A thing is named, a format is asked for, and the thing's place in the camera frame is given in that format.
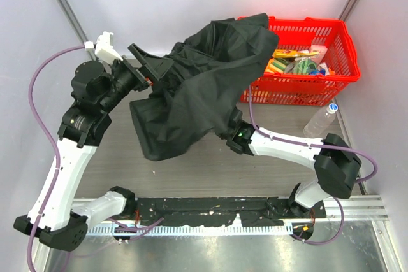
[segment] red basket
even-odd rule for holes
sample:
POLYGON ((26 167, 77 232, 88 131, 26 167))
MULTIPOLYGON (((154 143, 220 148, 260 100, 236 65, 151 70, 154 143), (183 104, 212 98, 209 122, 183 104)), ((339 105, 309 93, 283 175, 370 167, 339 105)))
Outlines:
MULTIPOLYGON (((326 46, 327 53, 322 62, 327 63, 335 74, 309 76, 265 73, 251 85, 252 102, 323 106, 347 84, 360 77, 356 50, 343 21, 269 17, 269 30, 279 36, 279 49, 307 50, 311 45, 326 46)), ((240 100, 248 102, 248 90, 244 91, 240 100)))

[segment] black cloth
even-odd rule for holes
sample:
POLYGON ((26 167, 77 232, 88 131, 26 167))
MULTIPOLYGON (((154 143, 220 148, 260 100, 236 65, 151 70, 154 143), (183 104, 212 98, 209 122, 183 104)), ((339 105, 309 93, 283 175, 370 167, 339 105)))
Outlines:
POLYGON ((148 99, 130 103, 133 124, 147 159, 185 153, 209 131, 222 134, 242 92, 259 78, 279 37, 268 17, 213 21, 176 43, 167 74, 148 99))

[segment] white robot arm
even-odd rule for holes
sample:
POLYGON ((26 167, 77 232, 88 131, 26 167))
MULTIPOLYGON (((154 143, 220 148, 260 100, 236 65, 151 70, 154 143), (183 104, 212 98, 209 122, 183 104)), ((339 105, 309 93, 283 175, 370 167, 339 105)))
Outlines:
MULTIPOLYGON (((151 82, 158 81, 172 65, 170 59, 142 55, 140 49, 131 45, 130 51, 142 63, 141 68, 135 68, 125 57, 118 56, 112 48, 111 38, 110 34, 101 36, 98 39, 101 46, 97 43, 96 51, 98 56, 111 64, 112 73, 107 73, 102 63, 89 61, 77 67, 71 83, 75 102, 64 114, 58 131, 60 173, 36 231, 40 242, 51 248, 72 251, 82 242, 89 228, 112 216, 130 217, 136 210, 135 194, 121 187, 114 187, 103 197, 71 209, 84 170, 111 123, 108 114, 131 90, 146 89, 151 82)), ((286 200, 292 217, 303 218, 316 203, 329 196, 342 199, 350 197, 361 166, 359 158, 340 150, 310 146, 325 143, 346 147, 339 136, 329 134, 324 140, 297 138, 266 129, 257 130, 241 117, 242 113, 235 109, 231 115, 229 131, 219 135, 222 139, 227 139, 226 144, 234 152, 277 157, 316 172, 316 179, 298 184, 291 197, 286 200), (296 142, 310 145, 299 146, 294 144, 296 142)), ((54 171, 55 160, 39 198, 27 215, 16 218, 15 229, 24 234, 31 232, 52 183, 54 171)))

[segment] plastic water bottle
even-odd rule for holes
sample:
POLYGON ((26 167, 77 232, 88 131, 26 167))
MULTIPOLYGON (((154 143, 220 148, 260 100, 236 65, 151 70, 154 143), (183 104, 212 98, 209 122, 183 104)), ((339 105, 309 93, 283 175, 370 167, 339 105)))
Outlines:
POLYGON ((336 111, 339 109, 337 104, 330 103, 328 106, 322 107, 314 114, 309 123, 303 130, 307 138, 319 137, 324 130, 336 119, 336 111))

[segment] connector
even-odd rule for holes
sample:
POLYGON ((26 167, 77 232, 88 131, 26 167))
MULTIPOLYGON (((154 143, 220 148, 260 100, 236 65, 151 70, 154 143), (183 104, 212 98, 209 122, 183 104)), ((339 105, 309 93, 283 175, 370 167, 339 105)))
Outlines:
POLYGON ((94 51, 94 42, 93 41, 86 41, 84 43, 85 50, 87 52, 93 52, 94 51))
POLYGON ((123 61, 120 54, 113 49, 113 33, 104 31, 96 41, 95 55, 102 61, 112 65, 114 60, 123 61))

